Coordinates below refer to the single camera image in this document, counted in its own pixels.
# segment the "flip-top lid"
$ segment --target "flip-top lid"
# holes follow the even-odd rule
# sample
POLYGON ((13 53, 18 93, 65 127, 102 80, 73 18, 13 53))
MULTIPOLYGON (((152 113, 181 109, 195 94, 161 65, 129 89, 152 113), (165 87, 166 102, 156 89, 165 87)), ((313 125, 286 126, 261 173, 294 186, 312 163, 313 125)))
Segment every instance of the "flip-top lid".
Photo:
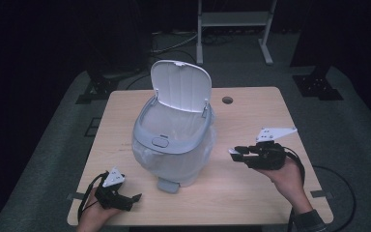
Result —
POLYGON ((160 103, 172 108, 203 112, 210 103, 212 83, 200 67, 172 60, 155 62, 152 83, 160 103))

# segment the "wooden table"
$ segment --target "wooden table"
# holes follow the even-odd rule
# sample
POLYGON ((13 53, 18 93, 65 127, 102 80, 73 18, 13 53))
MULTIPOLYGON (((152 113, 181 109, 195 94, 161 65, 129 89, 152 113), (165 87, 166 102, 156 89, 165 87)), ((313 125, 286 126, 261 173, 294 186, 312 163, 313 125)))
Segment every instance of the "wooden table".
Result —
MULTIPOLYGON (((108 221, 123 226, 141 225, 248 225, 287 223, 291 205, 262 174, 244 163, 233 162, 228 149, 255 145, 262 127, 293 127, 294 123, 277 88, 213 89, 211 105, 216 118, 216 143, 209 163, 196 182, 180 188, 177 194, 157 189, 157 177, 143 169, 131 151, 134 122, 153 90, 116 91, 110 95, 100 128, 83 171, 77 192, 85 192, 93 179, 116 165, 126 175, 119 192, 133 196, 143 193, 130 212, 108 221), (224 97, 233 102, 226 104, 224 97)), ((313 198, 311 191, 321 190, 298 133, 276 142, 293 149, 306 171, 305 191, 324 222, 333 220, 325 197, 313 198)), ((77 225, 80 200, 73 200, 68 216, 77 225)))

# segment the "person's left hand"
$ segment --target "person's left hand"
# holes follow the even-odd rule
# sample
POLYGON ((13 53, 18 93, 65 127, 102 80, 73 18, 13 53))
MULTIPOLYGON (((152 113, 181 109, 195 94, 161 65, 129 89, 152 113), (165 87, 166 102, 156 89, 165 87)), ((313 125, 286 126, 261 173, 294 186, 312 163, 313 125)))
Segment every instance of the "person's left hand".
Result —
POLYGON ((96 189, 93 188, 90 192, 89 200, 86 203, 85 210, 83 210, 80 222, 76 228, 77 232, 99 231, 110 218, 122 212, 114 208, 105 210, 95 197, 96 189))

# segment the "person's right hand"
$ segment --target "person's right hand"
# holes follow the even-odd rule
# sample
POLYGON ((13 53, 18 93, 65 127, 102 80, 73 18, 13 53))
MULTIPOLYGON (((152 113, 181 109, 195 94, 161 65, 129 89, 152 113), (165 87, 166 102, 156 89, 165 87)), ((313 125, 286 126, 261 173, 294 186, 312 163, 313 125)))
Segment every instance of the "person's right hand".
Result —
POLYGON ((271 179, 276 189, 291 203, 295 214, 313 210, 303 190, 300 169, 292 159, 286 158, 284 166, 279 170, 255 170, 271 179))

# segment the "dark background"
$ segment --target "dark background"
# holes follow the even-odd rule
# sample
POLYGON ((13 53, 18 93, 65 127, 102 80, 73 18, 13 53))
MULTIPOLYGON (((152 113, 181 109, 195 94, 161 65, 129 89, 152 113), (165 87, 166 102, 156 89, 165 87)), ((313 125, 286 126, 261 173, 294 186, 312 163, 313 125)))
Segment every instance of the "dark background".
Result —
MULTIPOLYGON (((97 2, 0 1, 0 211, 88 60, 138 69, 151 32, 196 28, 196 0, 97 2)), ((263 11, 270 4, 203 2, 207 12, 263 11)), ((371 109, 371 0, 279 0, 272 31, 299 30, 292 66, 335 66, 371 109)))

